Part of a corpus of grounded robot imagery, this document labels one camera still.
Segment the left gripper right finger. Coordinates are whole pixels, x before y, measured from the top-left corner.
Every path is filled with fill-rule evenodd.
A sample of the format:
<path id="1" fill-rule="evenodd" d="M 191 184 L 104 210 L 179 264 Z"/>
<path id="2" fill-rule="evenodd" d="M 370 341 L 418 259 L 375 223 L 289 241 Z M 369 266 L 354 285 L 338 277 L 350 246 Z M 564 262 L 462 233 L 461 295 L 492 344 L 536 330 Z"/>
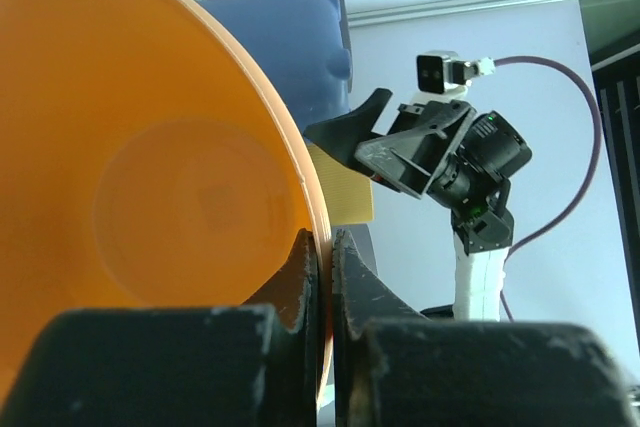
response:
<path id="1" fill-rule="evenodd" d="M 340 426 L 635 426 L 603 343 L 571 324 L 430 320 L 333 247 L 335 413 Z"/>

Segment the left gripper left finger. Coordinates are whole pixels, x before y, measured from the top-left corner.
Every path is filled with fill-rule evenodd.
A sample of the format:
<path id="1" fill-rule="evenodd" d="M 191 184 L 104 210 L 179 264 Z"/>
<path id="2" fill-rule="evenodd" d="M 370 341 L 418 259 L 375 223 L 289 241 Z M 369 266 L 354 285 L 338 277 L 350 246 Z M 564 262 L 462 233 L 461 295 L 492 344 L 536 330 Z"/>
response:
<path id="1" fill-rule="evenodd" d="M 244 304 L 74 310 L 36 338 L 5 426 L 313 426 L 319 257 L 300 231 Z"/>

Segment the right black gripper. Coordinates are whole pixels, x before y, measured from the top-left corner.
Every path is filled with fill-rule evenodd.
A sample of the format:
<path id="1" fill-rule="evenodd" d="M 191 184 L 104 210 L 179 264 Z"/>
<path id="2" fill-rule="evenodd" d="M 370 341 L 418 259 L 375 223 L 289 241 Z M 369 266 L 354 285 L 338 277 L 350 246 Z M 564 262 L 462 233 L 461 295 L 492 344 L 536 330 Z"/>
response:
<path id="1" fill-rule="evenodd" d="M 369 169 L 376 182 L 421 197 L 461 145 L 475 109 L 461 100 L 402 104 L 380 136 L 373 127 L 390 99 L 390 90 L 377 88 L 355 110 L 307 126 L 304 137 L 342 166 Z"/>

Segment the yellow slatted bin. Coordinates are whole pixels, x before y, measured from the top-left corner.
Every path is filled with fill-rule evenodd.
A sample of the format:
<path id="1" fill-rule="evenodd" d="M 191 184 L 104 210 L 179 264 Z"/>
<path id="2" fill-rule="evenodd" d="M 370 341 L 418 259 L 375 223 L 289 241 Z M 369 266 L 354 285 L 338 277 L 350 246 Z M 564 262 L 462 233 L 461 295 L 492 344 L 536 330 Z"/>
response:
<path id="1" fill-rule="evenodd" d="M 330 223 L 356 225 L 374 219 L 372 182 L 349 170 L 313 144 L 307 145 L 319 178 Z"/>

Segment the blue round bin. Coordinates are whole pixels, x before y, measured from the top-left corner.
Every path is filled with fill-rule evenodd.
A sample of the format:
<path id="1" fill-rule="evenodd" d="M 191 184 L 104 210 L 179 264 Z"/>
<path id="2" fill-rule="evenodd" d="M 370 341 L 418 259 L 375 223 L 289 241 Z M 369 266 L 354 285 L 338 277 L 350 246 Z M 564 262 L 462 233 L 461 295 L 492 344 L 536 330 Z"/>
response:
<path id="1" fill-rule="evenodd" d="M 204 0 L 251 55 L 299 129 L 349 111 L 341 0 Z"/>

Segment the tan printed paper bucket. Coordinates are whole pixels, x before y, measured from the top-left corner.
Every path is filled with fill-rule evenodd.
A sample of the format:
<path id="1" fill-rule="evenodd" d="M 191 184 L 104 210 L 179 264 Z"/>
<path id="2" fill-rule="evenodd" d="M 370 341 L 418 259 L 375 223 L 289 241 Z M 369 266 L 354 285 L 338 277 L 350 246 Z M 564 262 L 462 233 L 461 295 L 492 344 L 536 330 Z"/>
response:
<path id="1" fill-rule="evenodd" d="M 193 0 L 1 0 L 1 389 L 79 308 L 238 305 L 331 228 L 274 86 Z"/>

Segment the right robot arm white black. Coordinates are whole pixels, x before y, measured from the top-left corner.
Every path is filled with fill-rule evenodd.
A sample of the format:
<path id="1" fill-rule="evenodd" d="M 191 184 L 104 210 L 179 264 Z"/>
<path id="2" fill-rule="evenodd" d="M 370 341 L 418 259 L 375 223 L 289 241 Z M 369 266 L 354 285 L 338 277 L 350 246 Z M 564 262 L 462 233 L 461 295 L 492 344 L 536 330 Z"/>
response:
<path id="1" fill-rule="evenodd" d="M 456 87 L 417 93 L 386 134 L 373 126 L 391 99 L 378 88 L 355 110 L 311 124 L 305 137 L 342 166 L 392 191 L 449 210 L 456 256 L 452 316 L 497 321 L 513 244 L 511 177 L 532 152 L 497 112 L 480 115 Z"/>

